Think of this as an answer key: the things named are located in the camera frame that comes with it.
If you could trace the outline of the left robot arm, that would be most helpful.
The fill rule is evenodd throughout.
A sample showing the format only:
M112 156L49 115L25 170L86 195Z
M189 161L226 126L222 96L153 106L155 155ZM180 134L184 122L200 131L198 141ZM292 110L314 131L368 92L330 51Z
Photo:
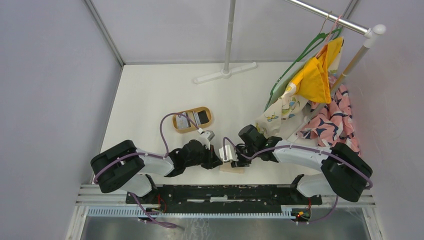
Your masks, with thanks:
M189 167L201 166L210 170L222 163L214 146L206 147L195 139L175 148L167 156L142 151L132 140L124 140L93 157L90 166L94 173L93 181L102 193L125 190L138 196L145 204L151 204L157 198L151 174L172 178Z

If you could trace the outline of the tan oval card holder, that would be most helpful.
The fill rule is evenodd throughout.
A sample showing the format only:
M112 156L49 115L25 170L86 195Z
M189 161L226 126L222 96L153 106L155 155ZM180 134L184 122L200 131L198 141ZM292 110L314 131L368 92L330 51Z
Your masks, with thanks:
M197 127L207 128L213 121L212 112L205 106L184 110L172 116L173 127L180 134L196 131Z

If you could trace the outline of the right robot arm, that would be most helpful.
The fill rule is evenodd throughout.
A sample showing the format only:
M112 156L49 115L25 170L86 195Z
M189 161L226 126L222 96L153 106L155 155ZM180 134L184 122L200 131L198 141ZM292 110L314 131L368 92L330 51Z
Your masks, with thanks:
M356 203L362 193L373 187L372 168L345 143L334 146L307 146L282 139L265 137L253 125L242 128L235 145L225 137L220 157L228 160L234 151L236 161L249 164L256 158L265 162L288 163L316 170L314 175L298 175L289 189L289 199L302 204L316 195L335 195Z

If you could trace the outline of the wooden card tray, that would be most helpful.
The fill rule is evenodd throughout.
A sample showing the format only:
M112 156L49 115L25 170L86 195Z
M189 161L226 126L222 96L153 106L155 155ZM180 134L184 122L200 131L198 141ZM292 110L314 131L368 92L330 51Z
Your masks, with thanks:
M245 170L242 167L232 167L230 162L223 163L219 170L221 172L233 173L233 174L244 174Z

